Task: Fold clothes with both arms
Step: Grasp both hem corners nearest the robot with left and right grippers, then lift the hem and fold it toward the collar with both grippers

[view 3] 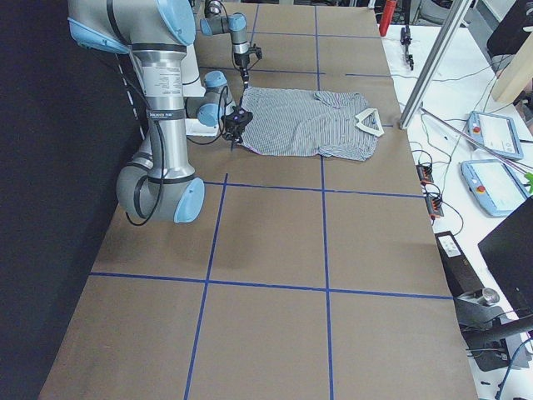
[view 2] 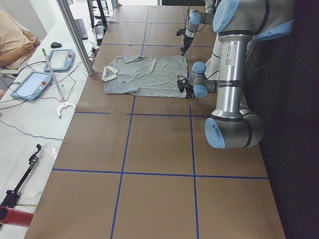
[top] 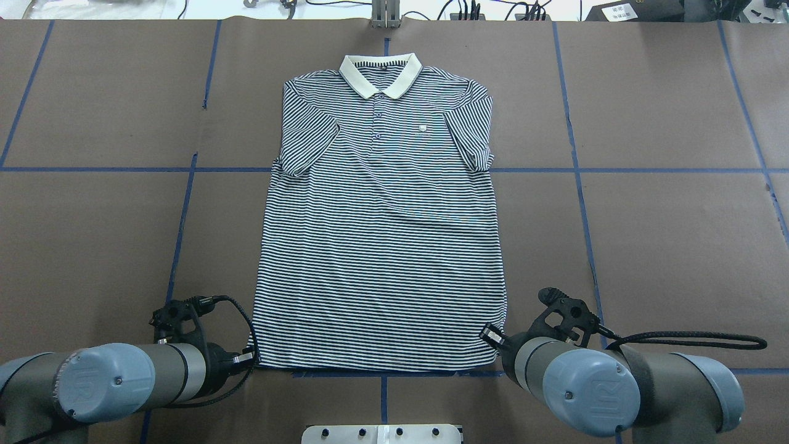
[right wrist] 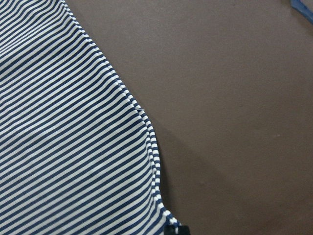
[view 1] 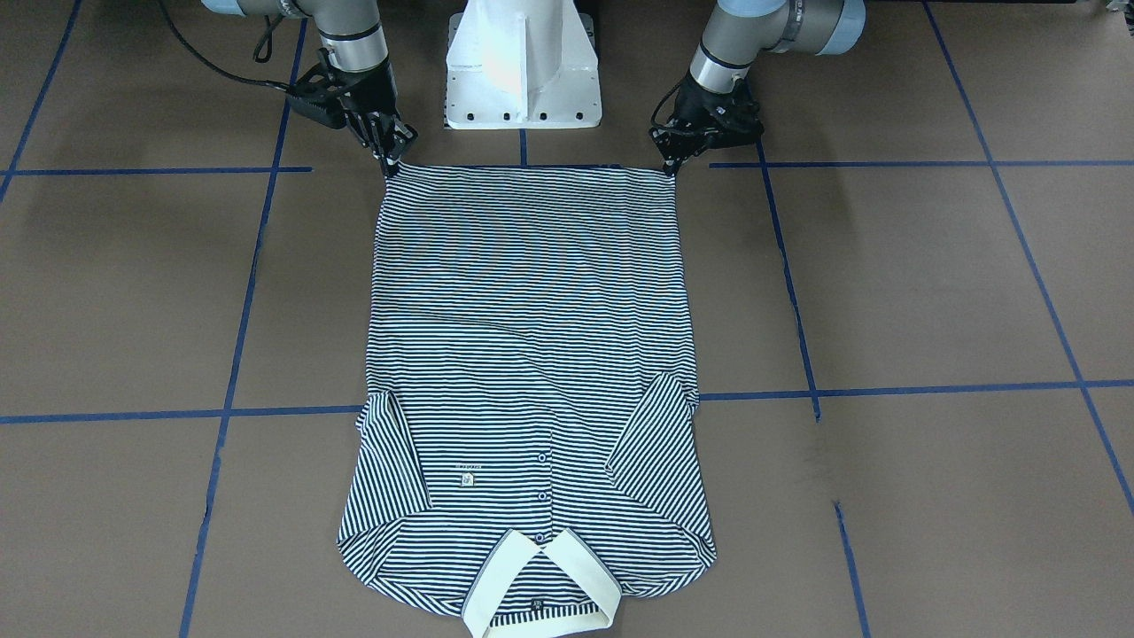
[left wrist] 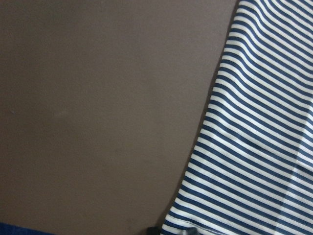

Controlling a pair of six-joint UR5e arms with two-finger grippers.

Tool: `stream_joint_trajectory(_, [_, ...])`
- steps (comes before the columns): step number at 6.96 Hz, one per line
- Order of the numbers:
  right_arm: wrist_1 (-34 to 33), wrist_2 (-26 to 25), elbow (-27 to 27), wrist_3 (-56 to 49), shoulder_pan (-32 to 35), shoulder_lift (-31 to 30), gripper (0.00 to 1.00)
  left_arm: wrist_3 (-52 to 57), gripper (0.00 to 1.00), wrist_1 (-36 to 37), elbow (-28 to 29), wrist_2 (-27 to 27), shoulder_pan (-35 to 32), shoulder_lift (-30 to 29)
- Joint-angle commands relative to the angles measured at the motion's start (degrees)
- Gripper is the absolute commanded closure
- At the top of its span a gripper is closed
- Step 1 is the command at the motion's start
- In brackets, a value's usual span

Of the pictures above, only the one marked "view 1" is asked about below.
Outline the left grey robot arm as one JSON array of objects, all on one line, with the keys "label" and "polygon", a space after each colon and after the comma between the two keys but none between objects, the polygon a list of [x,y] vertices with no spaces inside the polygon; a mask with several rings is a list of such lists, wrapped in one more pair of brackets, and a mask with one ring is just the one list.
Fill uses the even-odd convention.
[{"label": "left grey robot arm", "polygon": [[843,54],[864,29],[863,1],[717,1],[685,75],[649,122],[665,175],[706,151],[760,141],[765,129],[748,86],[758,54]]}]

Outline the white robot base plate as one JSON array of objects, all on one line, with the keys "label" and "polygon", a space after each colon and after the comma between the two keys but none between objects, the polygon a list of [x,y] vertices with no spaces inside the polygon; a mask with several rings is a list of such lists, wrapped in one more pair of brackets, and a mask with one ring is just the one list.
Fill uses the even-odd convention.
[{"label": "white robot base plate", "polygon": [[590,17],[574,1],[469,1],[448,24],[445,124],[583,129],[602,121]]}]

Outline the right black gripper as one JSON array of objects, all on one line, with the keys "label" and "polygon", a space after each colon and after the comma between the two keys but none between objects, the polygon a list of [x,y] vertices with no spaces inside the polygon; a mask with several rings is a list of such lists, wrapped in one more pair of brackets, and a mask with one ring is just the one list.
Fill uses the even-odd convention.
[{"label": "right black gripper", "polygon": [[384,179],[400,173],[401,156],[417,141],[417,131],[401,120],[392,63],[363,73],[337,70],[333,80],[347,126],[373,158],[381,160]]}]

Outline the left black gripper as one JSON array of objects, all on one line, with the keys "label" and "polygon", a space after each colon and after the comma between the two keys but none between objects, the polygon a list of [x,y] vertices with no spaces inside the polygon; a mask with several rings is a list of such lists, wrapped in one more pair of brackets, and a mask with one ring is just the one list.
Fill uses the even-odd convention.
[{"label": "left black gripper", "polygon": [[680,160],[701,156],[710,150],[708,136],[711,131],[711,117],[708,108],[712,107],[714,97],[730,96],[741,90],[746,90],[753,97],[745,78],[733,80],[730,90],[717,93],[706,90],[687,74],[665,93],[649,118],[649,137],[655,143],[661,158],[665,158],[665,175],[678,175]]}]

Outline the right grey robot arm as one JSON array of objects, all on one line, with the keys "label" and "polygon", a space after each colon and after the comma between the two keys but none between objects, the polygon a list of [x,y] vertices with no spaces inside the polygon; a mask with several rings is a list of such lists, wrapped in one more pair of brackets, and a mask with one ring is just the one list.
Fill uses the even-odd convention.
[{"label": "right grey robot arm", "polygon": [[401,120],[384,22],[376,1],[206,1],[211,12],[308,18],[318,28],[318,61],[284,90],[291,111],[329,129],[352,130],[382,175],[400,172],[417,131]]}]

